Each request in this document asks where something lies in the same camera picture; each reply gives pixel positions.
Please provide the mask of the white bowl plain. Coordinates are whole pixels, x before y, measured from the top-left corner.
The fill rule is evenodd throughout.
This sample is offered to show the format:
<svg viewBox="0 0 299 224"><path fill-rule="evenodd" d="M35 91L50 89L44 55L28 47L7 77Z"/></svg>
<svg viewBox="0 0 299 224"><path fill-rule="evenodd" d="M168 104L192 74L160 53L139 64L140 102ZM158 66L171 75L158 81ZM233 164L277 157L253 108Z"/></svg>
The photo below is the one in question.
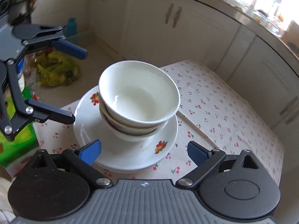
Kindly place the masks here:
<svg viewBox="0 0 299 224"><path fill-rule="evenodd" d="M110 65L101 73L98 86L109 115L127 126L148 128L161 124L180 106L180 93L173 79L142 61Z"/></svg>

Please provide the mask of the kitchen countertop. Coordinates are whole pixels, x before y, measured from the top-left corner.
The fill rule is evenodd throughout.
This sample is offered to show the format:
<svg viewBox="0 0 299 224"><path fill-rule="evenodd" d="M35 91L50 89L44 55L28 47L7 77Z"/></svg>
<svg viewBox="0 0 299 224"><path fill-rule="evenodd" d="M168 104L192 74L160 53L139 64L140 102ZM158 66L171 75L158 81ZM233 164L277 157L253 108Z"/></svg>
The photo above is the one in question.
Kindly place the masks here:
<svg viewBox="0 0 299 224"><path fill-rule="evenodd" d="M262 41L269 45L291 68L298 74L298 56L278 37L270 33L265 27L256 22L249 15L234 8L230 4L222 0L193 0L206 5L218 12L230 17L234 21L242 24L253 31Z"/></svg>

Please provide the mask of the green box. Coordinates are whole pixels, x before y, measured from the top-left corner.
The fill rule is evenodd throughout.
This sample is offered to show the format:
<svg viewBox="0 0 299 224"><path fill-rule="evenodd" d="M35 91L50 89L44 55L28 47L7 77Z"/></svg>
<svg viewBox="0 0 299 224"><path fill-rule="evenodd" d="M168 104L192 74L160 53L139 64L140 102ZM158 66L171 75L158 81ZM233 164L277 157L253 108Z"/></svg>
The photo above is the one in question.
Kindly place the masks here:
<svg viewBox="0 0 299 224"><path fill-rule="evenodd" d="M27 125L12 142L8 141L1 133L1 166L9 166L15 160L38 147L38 139L32 123Z"/></svg>

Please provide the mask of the yellow plastic bag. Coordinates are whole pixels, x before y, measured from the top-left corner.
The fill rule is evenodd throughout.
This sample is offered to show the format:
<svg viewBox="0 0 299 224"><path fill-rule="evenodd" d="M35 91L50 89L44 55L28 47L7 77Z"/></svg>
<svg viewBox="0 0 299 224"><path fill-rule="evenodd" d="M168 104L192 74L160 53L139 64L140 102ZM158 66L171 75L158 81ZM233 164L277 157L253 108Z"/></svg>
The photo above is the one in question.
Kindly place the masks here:
<svg viewBox="0 0 299 224"><path fill-rule="evenodd" d="M56 50L37 56L36 71L40 85L48 88L67 86L80 78L80 68L75 60Z"/></svg>

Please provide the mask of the cherry print tablecloth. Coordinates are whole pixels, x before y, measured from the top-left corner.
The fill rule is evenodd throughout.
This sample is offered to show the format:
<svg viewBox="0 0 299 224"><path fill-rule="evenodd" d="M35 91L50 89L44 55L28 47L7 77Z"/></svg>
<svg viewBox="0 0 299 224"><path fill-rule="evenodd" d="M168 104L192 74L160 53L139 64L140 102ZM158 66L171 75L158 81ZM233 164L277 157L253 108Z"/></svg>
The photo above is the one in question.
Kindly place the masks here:
<svg viewBox="0 0 299 224"><path fill-rule="evenodd" d="M220 149L229 155L249 150L274 181L280 182L283 145L249 103L200 63L186 60L161 70L173 79L180 93L180 106L174 114L178 133L173 148L157 164L136 172L116 172L95 163L101 173L112 180L166 178L176 181L196 167L187 154L188 143L195 141L204 148ZM65 106L65 110L75 114L78 102ZM34 129L40 146L51 154L81 147L73 125L47 121L36 123Z"/></svg>

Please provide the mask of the teal bottle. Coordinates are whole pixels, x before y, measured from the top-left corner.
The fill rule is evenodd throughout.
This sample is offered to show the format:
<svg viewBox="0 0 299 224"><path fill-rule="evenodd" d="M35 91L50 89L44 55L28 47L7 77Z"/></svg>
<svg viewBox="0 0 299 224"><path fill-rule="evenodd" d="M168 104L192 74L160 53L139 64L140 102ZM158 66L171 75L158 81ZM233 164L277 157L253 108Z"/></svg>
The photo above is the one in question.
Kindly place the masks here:
<svg viewBox="0 0 299 224"><path fill-rule="evenodd" d="M66 36L72 37L77 35L77 23L75 17L71 17L68 20L68 23L65 26Z"/></svg>

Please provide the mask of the small white bowl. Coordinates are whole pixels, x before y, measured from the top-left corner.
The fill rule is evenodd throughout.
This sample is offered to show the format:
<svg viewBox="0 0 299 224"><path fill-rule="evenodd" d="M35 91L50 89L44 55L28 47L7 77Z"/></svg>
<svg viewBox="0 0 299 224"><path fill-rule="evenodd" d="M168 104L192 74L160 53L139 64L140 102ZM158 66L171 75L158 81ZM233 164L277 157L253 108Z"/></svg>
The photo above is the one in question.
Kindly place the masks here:
<svg viewBox="0 0 299 224"><path fill-rule="evenodd" d="M116 130L118 130L122 133L128 134L128 135L133 135L133 136L147 135L147 134L153 133L154 131L159 131L159 130L163 129L166 126L166 124L168 123L168 121L164 121L163 123L160 123L155 126L142 127L142 128L135 127L135 126L127 126L123 123L118 122L114 118L112 118L110 116L110 114L108 113L106 106L103 102L99 103L99 107L100 107L100 113L106 117L106 119L108 120L108 122L110 123L110 125L112 127L114 127Z"/></svg>

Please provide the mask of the white kitchen cabinets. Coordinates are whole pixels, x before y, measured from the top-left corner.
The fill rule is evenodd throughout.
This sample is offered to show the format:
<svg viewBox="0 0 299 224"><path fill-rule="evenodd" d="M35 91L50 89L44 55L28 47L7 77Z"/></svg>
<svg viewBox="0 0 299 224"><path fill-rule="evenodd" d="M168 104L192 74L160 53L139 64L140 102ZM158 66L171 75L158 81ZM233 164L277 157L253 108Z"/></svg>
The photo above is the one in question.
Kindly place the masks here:
<svg viewBox="0 0 299 224"><path fill-rule="evenodd" d="M298 156L298 74L253 31L193 0L88 0L96 36L121 59L202 62Z"/></svg>

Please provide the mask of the large white fruit-print plate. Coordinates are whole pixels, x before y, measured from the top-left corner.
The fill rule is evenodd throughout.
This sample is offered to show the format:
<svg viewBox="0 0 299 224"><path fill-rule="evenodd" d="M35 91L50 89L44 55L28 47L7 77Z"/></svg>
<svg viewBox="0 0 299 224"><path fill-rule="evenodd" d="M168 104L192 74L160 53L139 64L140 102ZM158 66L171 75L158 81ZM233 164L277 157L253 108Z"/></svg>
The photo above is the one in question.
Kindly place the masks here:
<svg viewBox="0 0 299 224"><path fill-rule="evenodd" d="M98 89L94 87L82 96L75 109L73 124L81 147L100 140L101 153L95 163L116 172L136 172L157 164L170 153L178 133L176 116L162 129L146 136L126 135L114 129L100 112L98 95Z"/></svg>

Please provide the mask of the white bowl pink flower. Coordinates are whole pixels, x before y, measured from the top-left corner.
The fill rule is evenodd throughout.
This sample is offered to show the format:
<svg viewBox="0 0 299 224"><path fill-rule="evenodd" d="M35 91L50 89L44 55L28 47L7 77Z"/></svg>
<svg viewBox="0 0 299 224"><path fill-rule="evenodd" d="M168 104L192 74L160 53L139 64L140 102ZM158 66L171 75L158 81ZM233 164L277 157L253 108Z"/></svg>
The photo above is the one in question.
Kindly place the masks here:
<svg viewBox="0 0 299 224"><path fill-rule="evenodd" d="M139 135L139 136L135 136L135 135L129 135L126 133L122 133L119 130L116 130L107 120L106 117L101 118L102 121L105 123L105 125L112 131L112 133L127 142L140 142L145 140L146 138L149 138L151 136L156 135L160 130L162 130L168 123L168 121L166 121L165 123L161 124L157 129L155 129L154 131L152 131L151 133L147 133L145 135Z"/></svg>

